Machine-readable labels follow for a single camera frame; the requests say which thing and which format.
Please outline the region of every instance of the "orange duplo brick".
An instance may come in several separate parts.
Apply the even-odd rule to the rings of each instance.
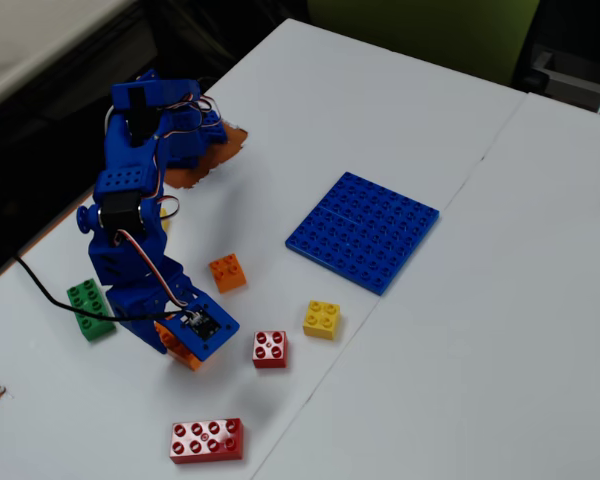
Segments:
[[[202,362],[198,360],[198,357],[196,357],[193,353],[187,350],[187,347],[182,345],[182,343],[180,343],[180,341],[173,335],[173,333],[171,333],[159,323],[155,323],[154,325],[156,327],[158,335],[160,335],[160,341],[165,347],[167,347],[169,355],[178,360],[180,363],[185,364],[194,372],[198,368],[200,368]]]
[[[209,268],[211,268],[213,279],[216,281],[220,293],[228,292],[247,283],[235,253],[211,262]]]

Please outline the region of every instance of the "red duplo brick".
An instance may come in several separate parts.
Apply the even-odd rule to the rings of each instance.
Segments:
[[[289,344],[286,332],[256,332],[253,364],[256,368],[287,368]]]
[[[173,463],[240,460],[244,429],[239,418],[174,423],[169,457]]]

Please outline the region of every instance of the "white table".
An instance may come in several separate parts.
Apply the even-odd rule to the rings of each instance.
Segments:
[[[0,382],[14,396],[0,401],[0,476],[251,477],[379,301],[285,239],[346,170],[444,208],[524,98],[293,21],[211,95],[249,138],[194,189],[170,192],[182,208],[167,254],[240,331],[195,374],[124,329],[89,345],[12,267],[0,277]],[[94,276],[88,241],[71,217],[26,255],[57,298]],[[230,252],[249,286],[214,294],[207,264]],[[336,342],[303,334],[311,299],[342,306]],[[251,363],[254,331],[269,329],[289,335],[285,371]],[[230,416],[247,428],[245,460],[171,463],[172,422]]]
[[[600,479],[600,117],[529,96],[432,233],[257,480]]]
[[[132,0],[0,0],[0,102]]]

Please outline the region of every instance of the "black cable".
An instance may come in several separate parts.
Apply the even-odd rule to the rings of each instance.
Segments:
[[[47,289],[44,287],[44,285],[42,285],[42,283],[40,282],[40,280],[38,279],[36,274],[33,273],[31,268],[29,268],[29,265],[27,265],[24,262],[24,260],[22,260],[20,258],[19,255],[17,255],[17,254],[13,255],[13,258],[16,260],[16,262],[18,262],[20,265],[22,265],[22,268],[24,268],[25,271],[29,274],[29,276],[31,277],[33,282],[36,284],[36,286],[40,289],[40,291],[43,293],[43,295],[45,297],[47,297],[47,300],[49,300],[51,303],[53,303],[56,307],[64,308],[65,310],[69,310],[70,312],[84,315],[85,317],[95,318],[96,320],[106,320],[109,322],[130,322],[133,320],[162,320],[171,315],[181,315],[181,314],[185,313],[184,311],[177,311],[177,312],[151,313],[151,314],[147,314],[147,315],[140,315],[137,317],[109,317],[107,315],[99,315],[97,313],[87,312],[86,310],[81,310],[79,308],[75,308],[75,307],[72,307],[71,305],[66,305],[64,303],[60,303],[59,301],[57,301],[55,298],[53,298],[51,296],[51,294],[47,291]]]

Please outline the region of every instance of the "lego brick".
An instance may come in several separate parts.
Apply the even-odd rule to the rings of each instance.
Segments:
[[[256,368],[287,368],[289,344],[286,332],[256,332],[253,364]]]
[[[160,335],[160,341],[166,347],[169,355],[178,360],[180,363],[189,367],[194,372],[198,368],[200,368],[202,362],[198,360],[198,357],[196,357],[193,353],[187,350],[187,347],[182,345],[182,343],[180,343],[180,341],[175,337],[175,335],[173,335],[173,333],[171,333],[159,323],[156,323],[154,325],[156,331]]]
[[[167,215],[168,215],[167,210],[164,208],[161,208],[160,209],[160,218],[166,217]],[[160,220],[160,223],[162,224],[162,229],[165,231],[165,233],[169,233],[169,227],[171,226],[171,220],[166,218],[164,220]]]
[[[239,418],[174,423],[169,457],[173,463],[240,460],[244,429]]]
[[[209,268],[211,268],[213,279],[220,293],[228,292],[247,283],[235,253],[211,262]]]
[[[110,315],[107,304],[100,295],[100,290],[93,279],[71,287],[67,290],[67,295],[71,305],[76,308],[86,310],[89,313]],[[114,322],[97,320],[79,313],[76,313],[75,316],[82,334],[90,342],[116,329]]]
[[[310,337],[333,340],[340,322],[340,305],[324,302],[309,302],[307,315],[304,317],[304,334]]]
[[[285,244],[382,295],[439,214],[347,172]]]

